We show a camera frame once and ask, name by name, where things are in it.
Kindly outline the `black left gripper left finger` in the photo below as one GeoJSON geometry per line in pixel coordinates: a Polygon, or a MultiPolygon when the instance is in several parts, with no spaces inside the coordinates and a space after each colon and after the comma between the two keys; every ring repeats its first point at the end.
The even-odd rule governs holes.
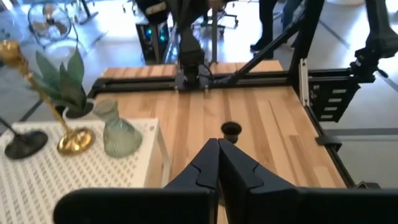
{"type": "Polygon", "coordinates": [[[85,188],[64,195],[55,223],[215,223],[219,142],[209,139],[163,188],[85,188]]]}

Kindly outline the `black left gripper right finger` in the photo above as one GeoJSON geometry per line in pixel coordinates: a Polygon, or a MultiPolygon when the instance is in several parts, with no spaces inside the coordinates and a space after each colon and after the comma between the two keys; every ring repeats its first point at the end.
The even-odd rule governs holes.
{"type": "Polygon", "coordinates": [[[225,139],[220,184],[231,223],[397,224],[397,190],[297,187],[225,139]]]}

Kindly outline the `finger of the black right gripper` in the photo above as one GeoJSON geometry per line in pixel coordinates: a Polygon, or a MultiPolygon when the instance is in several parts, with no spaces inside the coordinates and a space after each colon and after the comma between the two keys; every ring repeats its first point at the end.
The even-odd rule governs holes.
{"type": "Polygon", "coordinates": [[[136,4],[150,24],[160,24],[168,19],[169,8],[163,0],[136,0],[136,4]]]}

